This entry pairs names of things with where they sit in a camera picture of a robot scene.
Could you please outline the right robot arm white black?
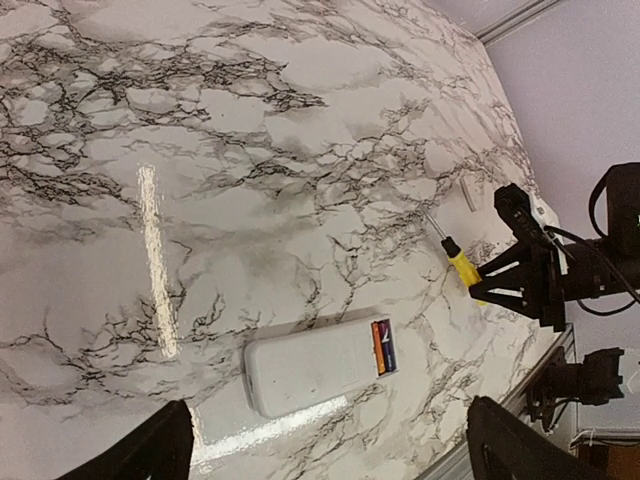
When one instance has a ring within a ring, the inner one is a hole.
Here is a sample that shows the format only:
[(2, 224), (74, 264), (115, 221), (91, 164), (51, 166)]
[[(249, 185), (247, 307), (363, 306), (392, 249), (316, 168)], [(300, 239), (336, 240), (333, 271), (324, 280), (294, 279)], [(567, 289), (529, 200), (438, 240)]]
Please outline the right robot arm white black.
[[(595, 221), (606, 199), (606, 227)], [(591, 192), (588, 213), (597, 236), (584, 239), (534, 217), (517, 185), (499, 188), (494, 207), (516, 243), (479, 267), (472, 298), (504, 307), (561, 332), (568, 302), (627, 293), (639, 301), (639, 165), (611, 166)]]

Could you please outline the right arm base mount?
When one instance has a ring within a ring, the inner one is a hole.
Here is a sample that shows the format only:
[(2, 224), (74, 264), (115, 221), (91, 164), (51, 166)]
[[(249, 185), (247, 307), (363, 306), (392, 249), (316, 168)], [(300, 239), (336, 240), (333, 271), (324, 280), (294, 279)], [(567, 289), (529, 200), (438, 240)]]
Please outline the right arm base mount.
[(557, 347), (526, 389), (530, 421), (550, 432), (558, 408), (569, 403), (601, 406), (624, 397), (619, 374), (624, 350), (615, 347), (587, 354), (581, 363), (568, 363), (565, 349)]

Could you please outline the yellow handled screwdriver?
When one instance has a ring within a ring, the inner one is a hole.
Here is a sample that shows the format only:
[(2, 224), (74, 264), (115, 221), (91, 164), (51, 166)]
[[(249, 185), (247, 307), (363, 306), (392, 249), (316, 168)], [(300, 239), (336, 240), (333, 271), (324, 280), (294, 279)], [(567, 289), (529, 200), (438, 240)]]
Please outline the yellow handled screwdriver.
[(439, 235), (440, 244), (446, 252), (449, 263), (455, 268), (460, 280), (466, 287), (468, 293), (470, 293), (470, 288), (482, 280), (476, 267), (470, 262), (456, 241), (444, 232), (429, 210), (424, 206), (422, 206), (421, 209), (427, 221)]

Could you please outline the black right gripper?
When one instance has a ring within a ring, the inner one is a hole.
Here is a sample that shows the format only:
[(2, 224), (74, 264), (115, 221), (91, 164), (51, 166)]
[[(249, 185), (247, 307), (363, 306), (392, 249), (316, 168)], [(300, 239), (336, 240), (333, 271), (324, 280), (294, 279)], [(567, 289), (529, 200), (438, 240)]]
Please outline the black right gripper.
[[(540, 327), (566, 329), (563, 276), (555, 249), (518, 242), (480, 266), (478, 273), (483, 282), (469, 288), (475, 300), (537, 320)], [(522, 289), (490, 287), (488, 281), (522, 283)]]

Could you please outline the orange battery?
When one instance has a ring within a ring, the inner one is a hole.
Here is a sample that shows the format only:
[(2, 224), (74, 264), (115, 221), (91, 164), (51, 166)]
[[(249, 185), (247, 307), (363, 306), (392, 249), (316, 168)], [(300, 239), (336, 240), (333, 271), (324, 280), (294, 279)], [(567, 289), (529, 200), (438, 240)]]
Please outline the orange battery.
[(377, 374), (382, 376), (386, 373), (380, 330), (377, 322), (371, 323), (372, 338), (374, 345), (374, 355), (376, 359)]

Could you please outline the white remote control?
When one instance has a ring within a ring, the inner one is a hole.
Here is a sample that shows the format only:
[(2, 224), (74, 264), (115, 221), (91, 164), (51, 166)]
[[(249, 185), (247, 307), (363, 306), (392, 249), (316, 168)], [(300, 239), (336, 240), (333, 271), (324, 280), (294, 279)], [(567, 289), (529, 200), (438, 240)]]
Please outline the white remote control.
[[(389, 319), (397, 369), (377, 374), (371, 323)], [(277, 419), (367, 388), (398, 372), (392, 317), (378, 313), (254, 340), (243, 352), (251, 407)]]

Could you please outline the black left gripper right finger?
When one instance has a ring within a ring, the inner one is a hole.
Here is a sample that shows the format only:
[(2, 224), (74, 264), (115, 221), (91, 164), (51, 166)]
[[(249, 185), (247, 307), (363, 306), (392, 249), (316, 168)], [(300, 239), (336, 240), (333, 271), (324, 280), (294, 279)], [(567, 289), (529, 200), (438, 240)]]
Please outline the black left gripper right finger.
[(467, 445), (476, 479), (597, 480), (608, 475), (561, 450), (493, 399), (475, 397)]

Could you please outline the white battery cover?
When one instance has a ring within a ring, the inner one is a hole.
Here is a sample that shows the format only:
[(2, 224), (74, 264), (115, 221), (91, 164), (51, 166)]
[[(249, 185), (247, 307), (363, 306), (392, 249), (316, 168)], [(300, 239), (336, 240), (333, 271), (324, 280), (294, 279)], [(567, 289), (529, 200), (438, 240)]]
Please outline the white battery cover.
[(461, 191), (463, 193), (464, 199), (466, 201), (466, 204), (467, 204), (469, 210), (471, 212), (476, 212), (477, 211), (477, 205), (476, 205), (476, 202), (475, 202), (475, 198), (474, 198), (472, 190), (469, 187), (469, 184), (466, 181), (466, 177), (465, 176), (461, 176), (460, 177), (459, 185), (460, 185)]

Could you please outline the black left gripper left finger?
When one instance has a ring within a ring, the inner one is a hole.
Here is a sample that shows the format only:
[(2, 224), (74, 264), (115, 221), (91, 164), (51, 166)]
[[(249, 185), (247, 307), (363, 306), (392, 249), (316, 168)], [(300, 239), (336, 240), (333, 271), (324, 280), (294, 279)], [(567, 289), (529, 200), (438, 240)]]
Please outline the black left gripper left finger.
[(173, 400), (111, 448), (62, 477), (187, 480), (193, 445), (189, 408), (185, 401)]

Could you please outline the purple battery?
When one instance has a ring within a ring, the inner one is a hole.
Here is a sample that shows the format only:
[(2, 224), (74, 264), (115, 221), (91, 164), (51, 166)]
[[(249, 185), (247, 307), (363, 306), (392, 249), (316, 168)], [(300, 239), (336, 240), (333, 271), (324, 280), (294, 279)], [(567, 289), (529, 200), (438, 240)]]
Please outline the purple battery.
[(393, 336), (391, 332), (391, 322), (389, 319), (385, 319), (379, 321), (378, 326), (380, 330), (385, 371), (387, 373), (394, 372), (397, 369), (397, 362), (395, 357)]

